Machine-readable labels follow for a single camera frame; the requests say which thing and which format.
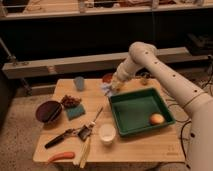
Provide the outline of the yellow gripper fingers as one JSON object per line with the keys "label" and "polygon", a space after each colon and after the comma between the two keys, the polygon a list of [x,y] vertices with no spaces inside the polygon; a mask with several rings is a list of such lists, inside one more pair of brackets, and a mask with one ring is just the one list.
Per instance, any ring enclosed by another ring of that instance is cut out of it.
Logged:
{"label": "yellow gripper fingers", "polygon": [[113,91],[119,91],[121,87],[123,86],[123,83],[117,79],[112,79],[111,81],[111,89]]}

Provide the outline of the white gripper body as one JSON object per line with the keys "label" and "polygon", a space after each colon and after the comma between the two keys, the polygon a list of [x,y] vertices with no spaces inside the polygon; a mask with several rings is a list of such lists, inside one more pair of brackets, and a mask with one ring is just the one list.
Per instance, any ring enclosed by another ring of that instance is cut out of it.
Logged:
{"label": "white gripper body", "polygon": [[121,63],[115,72],[115,77],[120,82],[130,81],[134,75],[135,69],[130,65],[125,65],[124,63]]}

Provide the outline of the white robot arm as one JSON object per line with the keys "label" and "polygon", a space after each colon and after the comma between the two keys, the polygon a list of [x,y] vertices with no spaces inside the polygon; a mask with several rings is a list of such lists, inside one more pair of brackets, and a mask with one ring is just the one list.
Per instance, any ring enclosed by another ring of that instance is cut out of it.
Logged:
{"label": "white robot arm", "polygon": [[161,62],[156,51],[151,44],[131,44],[129,56],[113,74],[112,88],[119,89],[137,71],[146,68],[191,118],[187,171],[213,171],[213,97]]}

